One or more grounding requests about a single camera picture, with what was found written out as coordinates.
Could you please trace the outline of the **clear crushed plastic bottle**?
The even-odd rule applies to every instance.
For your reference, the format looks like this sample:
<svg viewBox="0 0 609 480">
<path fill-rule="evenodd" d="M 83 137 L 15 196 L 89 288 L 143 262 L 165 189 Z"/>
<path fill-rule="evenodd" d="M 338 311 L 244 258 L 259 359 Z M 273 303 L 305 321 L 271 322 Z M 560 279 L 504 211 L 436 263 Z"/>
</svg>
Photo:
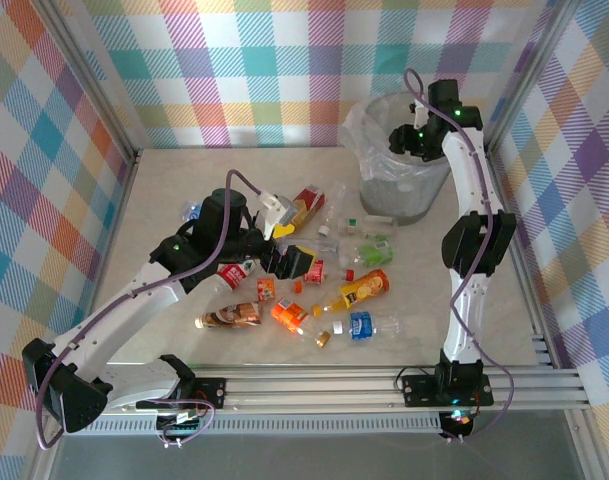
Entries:
<svg viewBox="0 0 609 480">
<path fill-rule="evenodd" d="M 305 239 L 302 245 L 314 251 L 320 258 L 337 260 L 341 265 L 353 265 L 355 245 L 346 239 L 313 238 Z"/>
</svg>

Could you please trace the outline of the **red brown drink container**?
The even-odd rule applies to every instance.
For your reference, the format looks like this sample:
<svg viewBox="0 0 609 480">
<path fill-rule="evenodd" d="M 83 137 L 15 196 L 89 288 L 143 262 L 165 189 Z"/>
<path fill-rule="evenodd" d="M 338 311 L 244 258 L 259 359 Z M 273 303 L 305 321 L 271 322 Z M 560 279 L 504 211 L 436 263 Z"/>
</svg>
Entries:
<svg viewBox="0 0 609 480">
<path fill-rule="evenodd" d="M 325 193 L 314 185 L 306 186 L 294 199 L 296 214 L 291 221 L 296 231 L 305 227 L 326 203 Z"/>
</svg>

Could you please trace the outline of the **orange label gold cap bottle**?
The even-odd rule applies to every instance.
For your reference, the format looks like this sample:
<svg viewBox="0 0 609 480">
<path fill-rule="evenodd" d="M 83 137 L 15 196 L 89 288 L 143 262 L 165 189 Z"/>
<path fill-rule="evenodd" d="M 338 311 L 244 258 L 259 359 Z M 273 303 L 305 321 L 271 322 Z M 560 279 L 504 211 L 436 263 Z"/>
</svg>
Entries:
<svg viewBox="0 0 609 480">
<path fill-rule="evenodd" d="M 271 316 L 290 332 L 324 348 L 331 338 L 329 331 L 299 304 L 287 298 L 278 300 L 271 309 Z"/>
</svg>

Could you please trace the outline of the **red white label water bottle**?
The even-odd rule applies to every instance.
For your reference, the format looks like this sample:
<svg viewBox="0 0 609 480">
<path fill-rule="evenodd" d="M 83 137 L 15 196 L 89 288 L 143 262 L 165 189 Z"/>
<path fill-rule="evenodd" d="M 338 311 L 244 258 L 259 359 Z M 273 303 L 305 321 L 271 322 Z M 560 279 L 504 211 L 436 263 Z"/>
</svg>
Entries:
<svg viewBox="0 0 609 480">
<path fill-rule="evenodd" d="M 253 273 L 255 268 L 255 260 L 219 265 L 214 274 L 214 292 L 220 294 L 235 291 Z"/>
</svg>

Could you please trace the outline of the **clear bottle with white cap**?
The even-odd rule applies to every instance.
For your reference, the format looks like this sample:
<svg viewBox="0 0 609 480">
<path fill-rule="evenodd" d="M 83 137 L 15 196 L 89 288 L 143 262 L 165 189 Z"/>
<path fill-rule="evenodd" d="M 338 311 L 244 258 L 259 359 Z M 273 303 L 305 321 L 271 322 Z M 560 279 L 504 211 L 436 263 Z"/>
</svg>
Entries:
<svg viewBox="0 0 609 480">
<path fill-rule="evenodd" d="M 319 236 L 329 237 L 332 230 L 337 226 L 337 220 L 341 213 L 347 190 L 347 184 L 338 181 L 326 196 L 325 205 L 322 210 L 322 222 L 318 228 Z"/>
</svg>

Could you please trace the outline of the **clear bottle green neck band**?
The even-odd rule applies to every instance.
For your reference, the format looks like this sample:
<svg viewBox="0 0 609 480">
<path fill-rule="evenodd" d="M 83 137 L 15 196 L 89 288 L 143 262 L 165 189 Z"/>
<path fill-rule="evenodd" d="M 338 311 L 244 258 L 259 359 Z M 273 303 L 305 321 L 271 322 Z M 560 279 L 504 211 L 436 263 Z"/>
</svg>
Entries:
<svg viewBox="0 0 609 480">
<path fill-rule="evenodd" d="M 396 233 L 398 224 L 393 217 L 365 215 L 362 217 L 341 217 L 338 220 L 338 232 L 345 236 L 375 238 L 391 236 Z"/>
</svg>

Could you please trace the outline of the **orange juice bottle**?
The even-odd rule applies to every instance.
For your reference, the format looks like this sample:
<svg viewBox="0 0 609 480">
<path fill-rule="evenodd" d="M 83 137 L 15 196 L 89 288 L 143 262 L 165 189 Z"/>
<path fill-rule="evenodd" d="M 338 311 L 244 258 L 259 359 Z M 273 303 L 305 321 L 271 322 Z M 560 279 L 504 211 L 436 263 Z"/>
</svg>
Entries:
<svg viewBox="0 0 609 480">
<path fill-rule="evenodd" d="M 388 275 L 382 269 L 375 269 L 357 280 L 334 287 L 311 307 L 311 311 L 319 318 L 324 314 L 350 310 L 358 304 L 387 293 L 389 289 Z"/>
</svg>

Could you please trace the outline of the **green label plastic bottle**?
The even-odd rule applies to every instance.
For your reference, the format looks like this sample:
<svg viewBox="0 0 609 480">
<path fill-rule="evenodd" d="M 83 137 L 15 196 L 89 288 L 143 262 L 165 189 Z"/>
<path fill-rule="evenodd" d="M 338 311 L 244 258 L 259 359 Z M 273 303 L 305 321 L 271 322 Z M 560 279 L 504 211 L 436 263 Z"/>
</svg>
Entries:
<svg viewBox="0 0 609 480">
<path fill-rule="evenodd" d="M 390 263 L 394 257 L 394 249 L 387 239 L 360 245 L 357 249 L 355 262 L 372 267 Z"/>
</svg>

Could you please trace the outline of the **brown coffee drink bottle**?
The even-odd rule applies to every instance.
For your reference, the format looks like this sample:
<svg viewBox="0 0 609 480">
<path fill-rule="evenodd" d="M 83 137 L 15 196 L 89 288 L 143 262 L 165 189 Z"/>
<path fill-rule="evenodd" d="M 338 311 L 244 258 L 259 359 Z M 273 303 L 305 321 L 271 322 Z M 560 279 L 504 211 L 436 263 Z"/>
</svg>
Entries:
<svg viewBox="0 0 609 480">
<path fill-rule="evenodd" d="M 198 329 L 238 329 L 262 324 L 257 302 L 243 302 L 212 309 L 194 320 Z"/>
</svg>

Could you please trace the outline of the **blue label clear bottle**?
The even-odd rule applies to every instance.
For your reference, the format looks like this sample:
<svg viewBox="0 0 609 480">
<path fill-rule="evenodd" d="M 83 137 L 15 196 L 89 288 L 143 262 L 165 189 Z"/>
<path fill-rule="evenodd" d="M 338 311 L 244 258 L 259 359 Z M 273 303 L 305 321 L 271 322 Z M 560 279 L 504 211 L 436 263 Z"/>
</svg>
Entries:
<svg viewBox="0 0 609 480">
<path fill-rule="evenodd" d="M 401 332 L 398 316 L 392 311 L 356 311 L 332 322 L 336 337 L 351 342 L 366 342 L 373 339 L 394 339 Z"/>
</svg>

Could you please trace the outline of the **clear plastic bin liner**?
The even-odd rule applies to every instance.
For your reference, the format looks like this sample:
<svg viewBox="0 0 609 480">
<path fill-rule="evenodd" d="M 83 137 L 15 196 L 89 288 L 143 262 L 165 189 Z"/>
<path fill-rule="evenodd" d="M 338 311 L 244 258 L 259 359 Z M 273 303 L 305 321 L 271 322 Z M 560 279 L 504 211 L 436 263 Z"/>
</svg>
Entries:
<svg viewBox="0 0 609 480">
<path fill-rule="evenodd" d="M 418 100 L 425 107 L 432 110 L 434 113 L 441 116 L 445 120 L 449 120 L 449 118 L 444 116 L 441 112 L 430 107 L 428 105 L 427 100 L 418 99 L 413 96 L 412 104 L 414 103 L 415 100 Z M 347 114 L 344 124 L 342 125 L 342 128 L 340 129 L 341 142 L 355 155 L 355 157 L 356 157 L 357 146 L 358 146 L 358 140 L 357 140 L 357 129 L 359 128 L 358 114 L 360 113 L 361 110 L 363 110 L 363 108 L 370 101 L 367 101 L 365 103 L 358 103 L 358 104 L 354 105 L 351 108 L 351 110 L 349 111 L 349 113 Z M 411 112 L 414 114 L 414 107 L 412 106 L 412 104 L 410 105 L 410 109 L 411 109 Z M 474 130 L 474 129 L 462 130 L 457 124 L 455 124 L 455 127 L 458 129 L 458 131 L 456 133 L 448 133 L 442 143 L 442 149 L 443 149 L 443 153 L 444 153 L 444 155 L 442 157 L 444 157 L 448 161 L 448 163 L 450 165 L 450 169 L 452 169 L 455 173 L 457 173 L 459 171 L 466 172 L 466 171 L 470 170 L 471 168 L 473 168 L 476 165 L 476 161 L 479 159 L 479 156 L 475 150 L 475 142 L 473 141 L 473 139 L 471 137 L 471 135 L 473 133 L 475 133 L 476 130 Z M 409 153 L 409 154 L 413 155 L 411 153 L 411 150 L 405 150 L 405 149 L 404 149 L 403 153 L 396 153 L 396 154 L 404 154 L 404 153 Z"/>
</svg>

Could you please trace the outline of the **clear bin with plastic liner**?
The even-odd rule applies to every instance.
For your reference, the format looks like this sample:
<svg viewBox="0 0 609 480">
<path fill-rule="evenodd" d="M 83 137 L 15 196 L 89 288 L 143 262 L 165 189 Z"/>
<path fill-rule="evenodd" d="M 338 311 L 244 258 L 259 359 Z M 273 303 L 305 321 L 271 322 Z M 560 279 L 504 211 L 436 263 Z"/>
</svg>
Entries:
<svg viewBox="0 0 609 480">
<path fill-rule="evenodd" d="M 412 102 L 409 93 L 390 93 L 371 100 L 358 114 L 361 201 L 368 213 L 395 217 L 402 225 L 428 213 L 451 172 L 444 157 L 425 162 L 390 151 L 390 134 L 414 121 Z"/>
</svg>

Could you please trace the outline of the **red label red cap bottle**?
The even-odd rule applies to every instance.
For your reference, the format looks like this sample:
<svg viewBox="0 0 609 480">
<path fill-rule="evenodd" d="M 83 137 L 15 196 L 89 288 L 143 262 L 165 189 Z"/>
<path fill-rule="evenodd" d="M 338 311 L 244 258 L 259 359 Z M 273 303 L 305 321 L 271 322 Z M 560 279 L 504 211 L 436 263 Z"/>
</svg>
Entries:
<svg viewBox="0 0 609 480">
<path fill-rule="evenodd" d="M 352 282 L 355 279 L 353 269 L 343 268 L 327 260 L 315 260 L 310 270 L 303 276 L 303 282 L 322 285 L 328 282 Z"/>
</svg>

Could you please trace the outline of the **thin aluminium frame rail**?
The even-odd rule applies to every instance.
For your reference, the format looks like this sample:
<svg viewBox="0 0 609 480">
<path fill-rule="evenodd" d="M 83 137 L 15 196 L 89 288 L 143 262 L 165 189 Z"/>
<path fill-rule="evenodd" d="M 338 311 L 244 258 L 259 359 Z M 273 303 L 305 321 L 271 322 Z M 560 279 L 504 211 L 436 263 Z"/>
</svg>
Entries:
<svg viewBox="0 0 609 480">
<path fill-rule="evenodd" d="M 146 147 L 140 149 L 142 155 L 146 152 L 172 152 L 172 151 L 235 151 L 235 150 L 295 150 L 295 149 L 331 149 L 331 148 L 347 148 L 341 143 L 338 145 L 234 145 L 234 146 L 203 146 L 203 145 L 190 145 L 176 148 L 154 148 Z"/>
</svg>

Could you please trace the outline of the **wide slotted aluminium rail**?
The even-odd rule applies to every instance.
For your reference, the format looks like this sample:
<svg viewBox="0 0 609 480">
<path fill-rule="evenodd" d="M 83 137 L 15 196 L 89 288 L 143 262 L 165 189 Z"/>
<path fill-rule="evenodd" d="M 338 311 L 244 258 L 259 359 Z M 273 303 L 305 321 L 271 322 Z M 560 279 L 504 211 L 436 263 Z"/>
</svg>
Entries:
<svg viewBox="0 0 609 480">
<path fill-rule="evenodd" d="M 395 366 L 259 365 L 202 366 L 198 377 L 226 380 L 224 409 L 237 413 L 403 412 L 402 392 L 393 381 Z M 497 411 L 584 410 L 589 400 L 579 374 L 569 369 L 513 368 L 512 398 L 508 377 L 488 368 Z"/>
</svg>

